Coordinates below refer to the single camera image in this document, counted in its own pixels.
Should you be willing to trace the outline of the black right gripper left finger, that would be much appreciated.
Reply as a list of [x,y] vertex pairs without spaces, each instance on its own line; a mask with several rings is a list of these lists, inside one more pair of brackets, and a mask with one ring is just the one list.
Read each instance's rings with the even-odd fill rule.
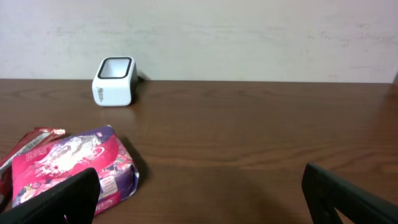
[[1,224],[90,224],[99,194],[97,172],[94,168],[87,168],[3,213]]

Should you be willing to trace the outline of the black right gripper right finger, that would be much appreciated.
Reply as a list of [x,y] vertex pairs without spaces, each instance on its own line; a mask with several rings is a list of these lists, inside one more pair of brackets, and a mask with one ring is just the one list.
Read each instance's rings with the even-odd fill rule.
[[309,163],[302,191],[314,223],[341,223],[341,212],[353,223],[397,223],[397,205]]

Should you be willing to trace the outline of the pink purple pad package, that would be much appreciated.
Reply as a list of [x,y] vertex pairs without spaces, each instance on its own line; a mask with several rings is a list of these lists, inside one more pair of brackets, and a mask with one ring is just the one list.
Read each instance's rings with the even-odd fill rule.
[[12,205],[38,196],[71,176],[94,168],[100,182],[95,213],[136,192],[139,173],[114,129],[103,126],[36,147],[12,160]]

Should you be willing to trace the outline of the orange red snack bar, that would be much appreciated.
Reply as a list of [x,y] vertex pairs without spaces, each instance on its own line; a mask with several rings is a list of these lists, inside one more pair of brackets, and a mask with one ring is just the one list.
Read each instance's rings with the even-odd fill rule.
[[14,157],[31,149],[57,140],[66,135],[60,128],[36,127],[25,134],[17,144],[1,159],[1,212],[12,196],[12,160]]

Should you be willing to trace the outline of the white barcode scanner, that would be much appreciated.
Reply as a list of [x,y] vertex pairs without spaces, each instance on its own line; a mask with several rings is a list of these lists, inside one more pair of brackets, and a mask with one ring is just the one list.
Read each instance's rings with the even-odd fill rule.
[[137,83],[136,61],[132,57],[105,58],[92,81],[94,101],[104,107],[130,105]]

